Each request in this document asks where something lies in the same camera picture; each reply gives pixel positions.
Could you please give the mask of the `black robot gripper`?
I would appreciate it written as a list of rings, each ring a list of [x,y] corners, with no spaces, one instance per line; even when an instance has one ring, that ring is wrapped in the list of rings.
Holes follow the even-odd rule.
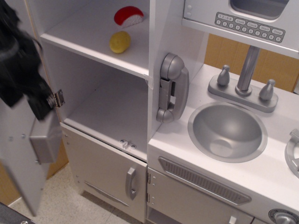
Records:
[[[56,108],[54,93],[39,74],[41,59],[31,38],[13,37],[0,48],[0,98],[13,107],[23,96],[38,120]]]

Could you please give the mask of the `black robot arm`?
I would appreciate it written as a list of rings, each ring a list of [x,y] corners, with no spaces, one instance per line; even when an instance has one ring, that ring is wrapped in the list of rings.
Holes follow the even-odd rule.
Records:
[[[0,2],[0,98],[13,107],[23,96],[38,120],[54,109],[55,100],[39,74],[40,43],[18,28],[19,18],[4,0]]]

